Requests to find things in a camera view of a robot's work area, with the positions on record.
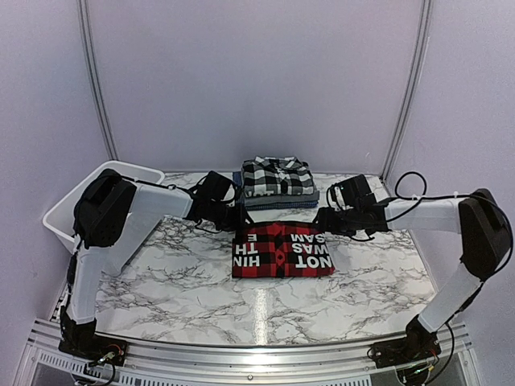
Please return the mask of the red black plaid shirt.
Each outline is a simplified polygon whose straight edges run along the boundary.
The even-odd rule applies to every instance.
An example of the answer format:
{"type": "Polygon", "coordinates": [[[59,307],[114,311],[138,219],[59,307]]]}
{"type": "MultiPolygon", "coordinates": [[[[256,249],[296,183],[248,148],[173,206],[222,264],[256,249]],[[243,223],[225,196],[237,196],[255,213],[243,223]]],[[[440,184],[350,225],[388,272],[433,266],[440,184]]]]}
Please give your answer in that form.
{"type": "Polygon", "coordinates": [[[314,224],[246,224],[232,243],[232,277],[324,277],[334,273],[325,236],[314,224]]]}

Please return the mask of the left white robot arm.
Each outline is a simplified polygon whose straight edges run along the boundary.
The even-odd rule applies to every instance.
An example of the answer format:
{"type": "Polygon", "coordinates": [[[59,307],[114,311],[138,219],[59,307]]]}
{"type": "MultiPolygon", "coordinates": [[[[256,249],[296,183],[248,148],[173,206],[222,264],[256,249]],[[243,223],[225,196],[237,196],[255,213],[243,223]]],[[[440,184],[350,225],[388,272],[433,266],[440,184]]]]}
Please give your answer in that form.
{"type": "Polygon", "coordinates": [[[60,309],[62,340],[85,358],[101,352],[96,335],[96,296],[109,249],[120,244],[131,214],[153,214],[208,221],[219,232],[235,232],[251,221],[239,203],[241,189],[211,171],[191,188],[132,179],[103,170],[73,209],[74,249],[67,271],[68,300],[60,309]]]}

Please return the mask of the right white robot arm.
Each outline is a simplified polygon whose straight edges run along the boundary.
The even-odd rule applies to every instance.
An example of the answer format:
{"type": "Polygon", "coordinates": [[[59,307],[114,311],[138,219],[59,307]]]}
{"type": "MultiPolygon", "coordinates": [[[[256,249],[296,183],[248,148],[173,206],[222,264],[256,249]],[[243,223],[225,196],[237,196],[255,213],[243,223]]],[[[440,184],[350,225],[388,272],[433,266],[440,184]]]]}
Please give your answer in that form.
{"type": "Polygon", "coordinates": [[[359,231],[425,230],[461,236],[462,255],[456,271],[428,305],[406,326],[398,346],[404,359],[415,360],[426,351],[441,326],[470,305],[486,281],[509,262],[514,235],[508,216],[490,190],[470,194],[411,198],[395,195],[378,201],[363,175],[337,183],[343,206],[322,207],[315,217],[321,232],[353,236],[359,231]]]}

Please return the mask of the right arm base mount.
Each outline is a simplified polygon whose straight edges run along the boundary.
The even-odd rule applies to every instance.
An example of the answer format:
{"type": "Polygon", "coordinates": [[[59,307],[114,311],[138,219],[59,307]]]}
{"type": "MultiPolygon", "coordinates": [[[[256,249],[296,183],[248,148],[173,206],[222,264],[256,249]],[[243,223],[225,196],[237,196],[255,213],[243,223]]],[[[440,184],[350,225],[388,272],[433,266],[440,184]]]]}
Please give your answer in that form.
{"type": "Polygon", "coordinates": [[[407,339],[392,339],[374,343],[367,356],[377,368],[404,365],[424,359],[435,359],[442,350],[439,341],[429,342],[424,347],[409,348],[407,339]]]}

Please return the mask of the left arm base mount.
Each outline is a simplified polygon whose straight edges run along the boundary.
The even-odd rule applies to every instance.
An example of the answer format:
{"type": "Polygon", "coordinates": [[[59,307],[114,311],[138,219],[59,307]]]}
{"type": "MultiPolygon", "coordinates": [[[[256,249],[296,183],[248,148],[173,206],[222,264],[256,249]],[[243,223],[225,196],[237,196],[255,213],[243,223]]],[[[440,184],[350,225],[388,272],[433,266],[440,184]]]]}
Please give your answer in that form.
{"type": "Polygon", "coordinates": [[[82,348],[63,339],[59,343],[59,351],[87,359],[94,364],[100,364],[101,359],[105,358],[109,359],[115,366],[122,366],[126,360],[127,350],[128,343],[125,340],[97,335],[93,337],[92,342],[85,343],[82,348]]]}

